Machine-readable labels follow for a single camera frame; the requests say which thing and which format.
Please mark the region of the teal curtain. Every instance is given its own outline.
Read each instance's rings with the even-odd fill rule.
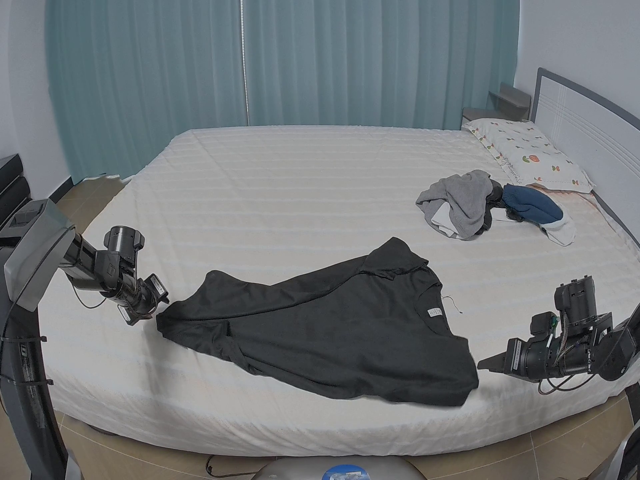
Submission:
[[[244,0],[252,125],[460,127],[513,84],[519,0]]]
[[[47,0],[72,180],[134,174],[190,128],[246,125],[239,0]]]

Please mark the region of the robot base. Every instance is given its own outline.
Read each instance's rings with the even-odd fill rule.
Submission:
[[[267,464],[253,480],[426,480],[400,457],[289,457]]]

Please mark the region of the gray headboard trim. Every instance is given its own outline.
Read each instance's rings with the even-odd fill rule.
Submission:
[[[553,73],[551,71],[548,71],[544,68],[539,68],[538,69],[538,77],[536,80],[536,92],[534,95],[534,100],[533,100],[533,107],[531,110],[531,120],[532,121],[536,121],[536,116],[538,114],[538,104],[540,101],[540,87],[542,84],[542,79],[543,78],[547,78],[549,80],[552,80],[564,87],[566,87],[567,89],[570,89],[571,91],[574,91],[582,96],[584,96],[585,98],[594,101],[595,103],[597,103],[598,105],[600,105],[601,107],[605,108],[606,110],[612,112],[613,114],[615,114],[616,116],[620,117],[621,119],[623,119],[624,121],[626,121],[629,125],[633,126],[634,128],[636,128],[638,131],[640,131],[640,118],[634,116],[633,114],[629,113],[628,111],[624,110],[624,108],[620,107],[619,105],[616,105],[615,103],[613,103],[612,101],[604,98],[603,96],[600,96],[599,94],[595,93],[594,91],[587,89],[587,87],[584,87],[580,84],[577,84],[576,82],[572,82],[571,80],[560,76],[556,73]],[[547,99],[544,100],[544,106],[547,106]],[[597,137],[596,134],[592,133],[592,131],[588,130],[588,128],[586,128],[584,126],[584,124],[579,123],[579,120],[576,119],[577,115],[575,115],[573,112],[571,112],[570,109],[565,109],[564,110],[565,115],[564,115],[564,119],[567,120],[567,122],[571,122],[574,126],[578,126],[585,134],[587,134],[591,139],[595,140],[597,143],[599,143],[601,146],[603,146],[604,148],[608,149],[608,151],[610,153],[612,153],[613,155],[615,155],[618,160],[620,162],[622,162],[622,164],[626,165],[626,167],[630,170],[635,172],[636,174],[638,174],[638,172],[640,172],[640,168],[636,162],[636,158],[633,154],[631,154],[628,149],[624,148],[624,146],[622,146],[617,140],[615,140],[613,137],[608,136],[607,137],[607,141],[606,143],[604,143],[601,139],[599,139]],[[622,219],[620,219],[620,217],[618,217],[618,215],[610,208],[610,206],[608,206],[608,204],[606,203],[605,200],[603,200],[596,192],[597,192],[598,188],[596,187],[596,189],[594,190],[593,194],[594,196],[596,196],[596,199],[598,200],[598,202],[600,203],[600,205],[603,207],[603,209],[609,214],[611,215],[611,217],[618,223],[620,224],[620,226],[622,226],[622,228],[629,234],[629,236],[631,236],[631,238],[633,238],[633,240],[635,240],[636,244],[638,244],[640,246],[640,241],[638,240],[638,238],[636,238],[636,236],[634,235],[634,233],[632,233],[631,231],[629,231],[628,226],[626,226],[624,224],[624,222],[622,221]]]

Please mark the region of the fitted sheet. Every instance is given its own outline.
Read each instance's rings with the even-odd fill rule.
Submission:
[[[391,236],[427,258],[444,287],[452,332],[477,362],[529,335],[554,310],[562,282],[593,275],[599,312],[614,323],[640,300],[637,251],[578,194],[553,197],[575,220],[561,247],[535,226],[499,223],[473,241],[446,238],[415,206],[442,177],[483,169],[508,179],[467,131],[373,127],[194,130],[172,140],[84,233],[101,246],[113,225],[139,229],[140,276],[156,272],[171,300],[220,269],[273,284],[367,254]],[[91,305],[95,293],[81,292]],[[540,396],[532,383],[487,371],[460,408],[333,400],[165,340],[155,320],[127,326],[107,302],[88,310],[57,272],[40,304],[47,375],[60,411],[151,444],[231,455],[434,454],[491,444],[603,403],[640,378],[599,377]],[[585,377],[577,376],[578,384]]]

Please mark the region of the white curtain cord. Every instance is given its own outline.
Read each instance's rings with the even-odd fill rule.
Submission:
[[[246,69],[244,68],[244,0],[240,0],[240,40],[242,44],[242,76],[244,81],[244,105],[246,109],[246,124],[251,126],[249,121],[249,94],[246,91]]]

